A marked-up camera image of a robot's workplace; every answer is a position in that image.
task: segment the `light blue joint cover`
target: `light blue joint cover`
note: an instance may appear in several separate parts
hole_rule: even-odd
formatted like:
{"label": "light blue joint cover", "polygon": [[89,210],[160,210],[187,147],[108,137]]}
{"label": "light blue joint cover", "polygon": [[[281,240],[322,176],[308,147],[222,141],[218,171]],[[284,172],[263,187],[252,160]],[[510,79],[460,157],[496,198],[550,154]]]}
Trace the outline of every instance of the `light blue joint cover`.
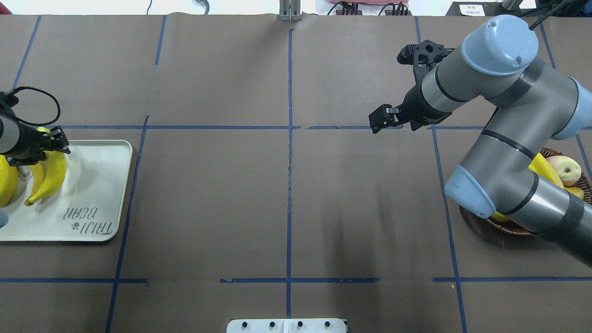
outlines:
{"label": "light blue joint cover", "polygon": [[0,209],[0,228],[8,223],[8,215]]}
{"label": "light blue joint cover", "polygon": [[444,192],[469,212],[486,219],[496,211],[496,206],[479,182],[462,165],[458,165],[444,186]]}
{"label": "light blue joint cover", "polygon": [[512,15],[493,17],[471,32],[461,44],[466,63],[493,76],[518,73],[539,51],[539,40],[528,23]]}
{"label": "light blue joint cover", "polygon": [[563,140],[572,137],[592,123],[592,92],[576,81],[574,78],[575,85],[578,86],[578,104],[575,106],[573,116],[571,116],[570,122],[557,134],[553,135],[551,139]]}

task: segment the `black tape band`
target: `black tape band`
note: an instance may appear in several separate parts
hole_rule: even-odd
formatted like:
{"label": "black tape band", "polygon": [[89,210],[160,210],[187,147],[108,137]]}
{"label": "black tape band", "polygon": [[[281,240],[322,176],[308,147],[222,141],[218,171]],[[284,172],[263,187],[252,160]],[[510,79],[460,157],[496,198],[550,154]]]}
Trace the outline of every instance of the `black tape band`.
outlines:
{"label": "black tape band", "polygon": [[497,107],[509,107],[535,85],[536,81],[540,78],[544,67],[545,62],[541,58],[535,58],[513,85],[488,101]]}
{"label": "black tape band", "polygon": [[559,223],[548,231],[535,235],[547,242],[558,241],[580,225],[582,216],[584,216],[584,202],[570,193],[570,205]]}
{"label": "black tape band", "polygon": [[490,131],[490,130],[483,130],[483,132],[481,132],[481,134],[491,136],[494,139],[497,139],[499,141],[502,141],[502,142],[508,144],[512,148],[514,148],[514,149],[518,150],[519,152],[523,153],[524,155],[528,156],[530,159],[534,159],[536,156],[536,154],[531,152],[530,149],[528,149],[527,147],[524,147],[523,145],[517,143],[516,141],[510,139],[507,136],[503,136],[499,133],[496,133],[496,132]]}
{"label": "black tape band", "polygon": [[532,187],[530,188],[530,191],[528,192],[528,195],[524,198],[524,200],[522,200],[518,206],[514,207],[513,209],[507,211],[507,212],[500,212],[500,214],[502,215],[510,215],[513,214],[515,212],[518,212],[520,209],[522,209],[522,207],[526,206],[526,204],[528,203],[528,201],[530,201],[530,199],[532,199],[532,196],[535,195],[536,189],[539,187],[539,175],[535,174],[535,181],[532,183]]}
{"label": "black tape band", "polygon": [[458,98],[455,98],[453,96],[451,96],[450,94],[448,94],[446,92],[446,90],[444,90],[444,88],[442,87],[442,84],[440,84],[440,79],[438,79],[438,69],[440,68],[440,66],[436,67],[436,85],[438,86],[438,89],[440,89],[440,92],[446,96],[449,100],[452,100],[454,102],[458,102],[458,103],[466,103],[468,101],[463,101],[463,100],[459,100]]}

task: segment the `apple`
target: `apple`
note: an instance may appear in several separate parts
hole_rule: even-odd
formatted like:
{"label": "apple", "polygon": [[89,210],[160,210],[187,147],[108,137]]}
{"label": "apple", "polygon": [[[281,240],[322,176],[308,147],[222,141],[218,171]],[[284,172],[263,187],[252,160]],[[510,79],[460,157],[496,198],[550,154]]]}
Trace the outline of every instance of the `apple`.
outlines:
{"label": "apple", "polygon": [[582,168],[573,159],[567,156],[551,156],[547,157],[547,162],[557,172],[559,179],[563,183],[563,186],[570,187],[577,182],[582,176]]}

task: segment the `blue tape line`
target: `blue tape line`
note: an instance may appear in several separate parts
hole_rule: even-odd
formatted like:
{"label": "blue tape line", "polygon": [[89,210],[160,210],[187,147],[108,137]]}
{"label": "blue tape line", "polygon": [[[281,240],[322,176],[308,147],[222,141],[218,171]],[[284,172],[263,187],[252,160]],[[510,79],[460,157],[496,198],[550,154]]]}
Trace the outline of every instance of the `blue tape line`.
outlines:
{"label": "blue tape line", "polygon": [[162,17],[162,25],[160,26],[160,39],[158,40],[158,49],[156,50],[156,60],[154,64],[158,66],[158,62],[160,61],[160,49],[162,48],[162,40],[165,36],[165,24],[166,24],[166,15]]}
{"label": "blue tape line", "polygon": [[[436,277],[432,279],[436,283],[450,283],[456,279],[453,277]],[[581,282],[592,281],[592,277],[576,276],[515,276],[515,277],[461,277],[461,282]]]}
{"label": "blue tape line", "polygon": [[142,130],[142,136],[140,139],[140,146],[138,148],[138,157],[136,159],[136,168],[134,169],[134,180],[131,183],[131,191],[130,191],[130,201],[127,205],[127,214],[126,214],[126,223],[123,229],[123,235],[121,237],[121,247],[119,250],[119,259],[117,260],[117,270],[115,271],[115,280],[113,282],[113,292],[111,293],[111,304],[109,305],[109,314],[107,316],[107,326],[105,327],[105,332],[111,332],[111,322],[113,320],[113,311],[115,309],[115,299],[117,298],[117,287],[119,284],[119,278],[121,275],[121,265],[123,263],[123,255],[126,250],[126,239],[127,239],[127,231],[130,227],[130,218],[131,218],[131,207],[134,202],[134,195],[136,194],[136,184],[138,182],[138,170],[140,169],[140,161],[142,159],[142,150],[144,149],[144,140],[146,138],[146,127],[148,125],[148,118],[150,116],[146,116],[144,119],[144,129]]}
{"label": "blue tape line", "polygon": [[300,129],[298,126],[167,126],[167,125],[153,125],[148,126],[149,130],[290,130]]}
{"label": "blue tape line", "polygon": [[68,130],[141,130],[144,126],[115,126],[115,125],[61,125]]}
{"label": "blue tape line", "polygon": [[[417,42],[422,42],[422,34],[419,27],[419,19],[415,17],[415,28],[417,30]],[[446,199],[446,193],[444,192],[444,174],[442,172],[442,161],[440,160],[440,150],[438,149],[438,138],[436,134],[436,127],[431,126],[432,138],[434,140],[434,151],[436,153],[436,165],[438,167],[438,177],[440,178],[440,190],[442,192],[442,198],[444,199],[444,208],[446,209],[446,225],[448,226],[448,242],[450,243],[450,253],[452,256],[452,269],[454,271],[454,278],[456,284],[456,298],[458,299],[458,311],[461,316],[462,332],[466,333],[466,318],[465,318],[465,306],[462,301],[461,281],[458,274],[458,264],[456,262],[456,250],[454,249],[454,238],[452,236],[452,224],[450,222],[450,212],[448,210],[448,200]]]}
{"label": "blue tape line", "polygon": [[288,216],[286,232],[286,318],[292,318],[292,35],[288,31]]}
{"label": "blue tape line", "polygon": [[293,283],[376,283],[380,278],[292,278]]}
{"label": "blue tape line", "polygon": [[[362,278],[317,278],[317,277],[293,277],[291,283],[377,283],[380,278],[362,277]],[[233,278],[230,281],[223,278],[220,283],[287,283],[287,278]]]}
{"label": "blue tape line", "polygon": [[551,61],[551,67],[555,68],[555,60],[553,59],[553,54],[551,53],[551,47],[549,46],[549,41],[547,40],[547,34],[545,33],[545,26],[543,25],[543,22],[540,23],[540,33],[543,35],[543,41],[545,42],[545,47],[547,48],[547,54],[549,55],[549,60]]}
{"label": "blue tape line", "polygon": [[[387,127],[382,130],[400,130],[403,125],[395,127]],[[370,126],[311,126],[306,128],[307,130],[371,130]]]}
{"label": "blue tape line", "polygon": [[436,130],[483,130],[485,126],[437,126],[432,125]]}
{"label": "blue tape line", "polygon": [[233,278],[230,281],[220,279],[220,283],[286,283],[286,281],[285,278]]}
{"label": "blue tape line", "polygon": [[[141,130],[144,126],[126,125],[62,125],[63,129],[76,130]],[[219,125],[151,125],[149,130],[289,130],[289,126],[219,126]]]}
{"label": "blue tape line", "polygon": [[[42,278],[42,277],[24,277],[24,278],[0,278],[0,283],[113,283],[113,278]],[[148,285],[148,279],[145,278],[126,278],[120,280],[120,283],[138,283]]]}
{"label": "blue tape line", "polygon": [[27,50],[25,51],[25,55],[22,56],[21,66],[18,68],[17,77],[14,79],[14,84],[12,88],[15,89],[18,85],[18,80],[21,77],[22,69],[25,67],[25,62],[27,61],[27,57],[29,56],[29,51],[31,51],[31,45],[33,45],[33,40],[35,39],[35,35],[37,34],[37,29],[39,28],[39,23],[41,22],[41,15],[37,16],[37,22],[35,23],[35,27],[33,28],[33,32],[31,33],[31,38],[29,38],[29,44],[27,45]]}
{"label": "blue tape line", "polygon": [[435,282],[435,283],[442,283],[442,282],[454,283],[454,282],[456,282],[456,278],[454,278],[454,277],[435,277],[435,278],[432,279],[432,282]]}
{"label": "blue tape line", "polygon": [[586,172],[588,172],[588,175],[592,175],[592,171],[590,170],[590,163],[588,162],[588,156],[586,156],[586,151],[584,150],[584,145],[582,144],[582,139],[580,139],[580,135],[576,134],[575,139],[578,141],[578,146],[580,147],[580,153],[582,154],[582,158],[584,159],[584,165],[586,167]]}

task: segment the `white tray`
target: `white tray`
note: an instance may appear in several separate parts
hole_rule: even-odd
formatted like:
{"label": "white tray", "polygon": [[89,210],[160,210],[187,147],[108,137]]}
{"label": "white tray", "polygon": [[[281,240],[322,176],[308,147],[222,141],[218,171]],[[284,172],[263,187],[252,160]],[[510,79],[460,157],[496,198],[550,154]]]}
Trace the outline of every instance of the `white tray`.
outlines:
{"label": "white tray", "polygon": [[126,194],[132,148],[125,140],[71,140],[61,189],[24,205],[33,179],[21,168],[17,193],[2,210],[9,217],[0,241],[91,241],[117,233]]}

